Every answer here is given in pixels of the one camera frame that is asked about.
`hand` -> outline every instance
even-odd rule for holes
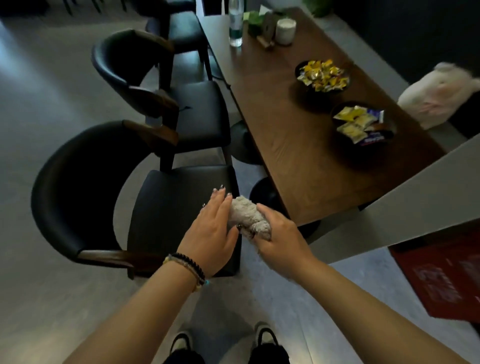
[[[192,226],[187,230],[178,253],[197,263],[207,278],[218,272],[230,259],[237,243],[236,227],[227,234],[227,221],[232,195],[225,197],[225,188],[213,190],[208,204],[200,210]]]
[[[315,259],[307,242],[295,223],[278,211],[262,204],[257,204],[257,210],[272,227],[272,241],[268,242],[258,236],[253,238],[258,253],[271,269],[286,278],[295,278],[295,272],[301,265]]]

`bracelet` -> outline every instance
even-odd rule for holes
[[[205,274],[200,268],[200,266],[196,264],[193,260],[188,258],[186,255],[180,253],[169,254],[163,261],[163,264],[165,264],[166,262],[175,262],[180,264],[181,266],[184,266],[195,276],[195,278],[197,278],[197,284],[193,292],[199,291],[205,283],[208,284],[208,281],[205,279]]]

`wooden table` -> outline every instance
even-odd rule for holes
[[[444,151],[299,8],[289,47],[271,51],[247,34],[228,44],[228,16],[200,19],[225,82],[237,102],[265,168],[290,218],[303,225],[370,202],[444,155]],[[384,109],[397,127],[374,153],[345,147],[329,110],[305,102],[294,68],[304,60],[333,59],[350,71],[351,86],[333,104],[355,100]]]

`water bottle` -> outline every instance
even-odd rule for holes
[[[232,47],[240,47],[243,33],[243,0],[228,0],[230,31],[228,40]]]

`sneaker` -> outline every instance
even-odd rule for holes
[[[255,346],[263,344],[278,345],[275,333],[272,328],[265,322],[259,322],[255,325]]]
[[[179,332],[175,339],[173,339],[172,347],[170,348],[170,354],[175,350],[193,350],[193,340],[188,331]]]

